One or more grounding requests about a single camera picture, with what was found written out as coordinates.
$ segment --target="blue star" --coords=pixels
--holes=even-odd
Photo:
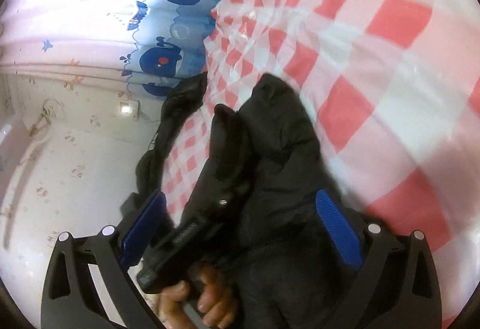
[[[42,48],[42,50],[43,50],[44,52],[46,52],[48,49],[50,49],[50,48],[52,48],[52,47],[53,47],[53,45],[50,43],[50,40],[45,40],[45,41],[43,42],[43,48]]]

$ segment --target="black garment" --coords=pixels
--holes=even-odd
[[[168,96],[155,148],[137,167],[141,197],[161,180],[179,128],[199,106],[204,88],[194,87],[194,97],[184,89]],[[244,313],[237,324],[318,329],[336,304],[343,277],[315,211],[322,188],[335,196],[311,122],[282,80],[263,75],[237,113],[215,108],[209,158],[182,222],[195,212],[227,220],[205,253],[234,280]]]

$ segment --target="starfish print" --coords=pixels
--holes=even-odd
[[[82,77],[78,76],[78,75],[75,75],[75,77],[73,78],[73,80],[71,81],[73,84],[80,84],[81,82],[83,82],[83,79]]]
[[[43,41],[43,48],[42,48],[42,50],[43,50],[44,52],[46,52],[47,50],[49,50],[49,49],[52,48],[52,47],[53,47],[53,45],[50,43],[50,40],[45,40],[45,41]]]

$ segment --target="checkered bedsheet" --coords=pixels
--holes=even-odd
[[[223,0],[208,89],[166,161],[179,219],[206,161],[214,106],[263,72],[299,92],[346,202],[425,232],[443,326],[480,280],[480,6],[476,0]]]

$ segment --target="hand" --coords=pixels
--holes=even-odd
[[[232,290],[225,282],[225,276],[208,264],[199,271],[200,281],[205,285],[198,299],[198,311],[205,313],[203,323],[217,325],[225,329],[234,321],[239,308],[238,300],[233,298]],[[167,329],[194,329],[180,304],[190,293],[190,285],[180,281],[172,287],[166,287],[157,297],[155,313]]]

